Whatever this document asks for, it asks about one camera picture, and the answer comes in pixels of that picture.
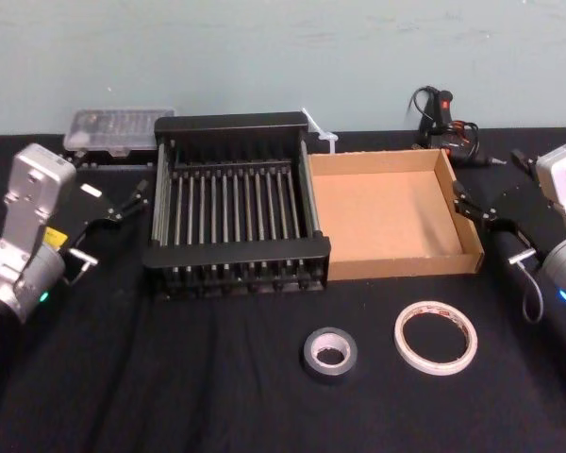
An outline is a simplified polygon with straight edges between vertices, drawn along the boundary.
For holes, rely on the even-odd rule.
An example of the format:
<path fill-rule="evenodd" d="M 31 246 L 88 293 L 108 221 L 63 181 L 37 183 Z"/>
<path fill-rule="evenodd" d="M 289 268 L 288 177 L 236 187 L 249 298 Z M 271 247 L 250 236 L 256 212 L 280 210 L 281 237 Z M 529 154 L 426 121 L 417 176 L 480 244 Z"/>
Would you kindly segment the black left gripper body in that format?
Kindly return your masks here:
<path fill-rule="evenodd" d="M 98 189 L 89 184 L 75 186 L 64 204 L 48 222 L 43 241 L 64 255 L 100 227 L 115 227 L 119 211 Z"/>

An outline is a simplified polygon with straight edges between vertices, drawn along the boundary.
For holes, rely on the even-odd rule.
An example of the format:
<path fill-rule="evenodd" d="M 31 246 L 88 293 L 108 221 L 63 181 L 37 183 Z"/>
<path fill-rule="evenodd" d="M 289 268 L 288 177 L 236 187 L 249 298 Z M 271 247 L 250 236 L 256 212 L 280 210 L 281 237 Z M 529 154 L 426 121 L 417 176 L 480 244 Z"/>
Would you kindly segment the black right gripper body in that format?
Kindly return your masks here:
<path fill-rule="evenodd" d="M 486 231 L 513 235 L 525 248 L 536 251 L 539 264 L 562 242 L 562 219 L 537 182 L 506 189 L 491 207 L 495 213 Z"/>

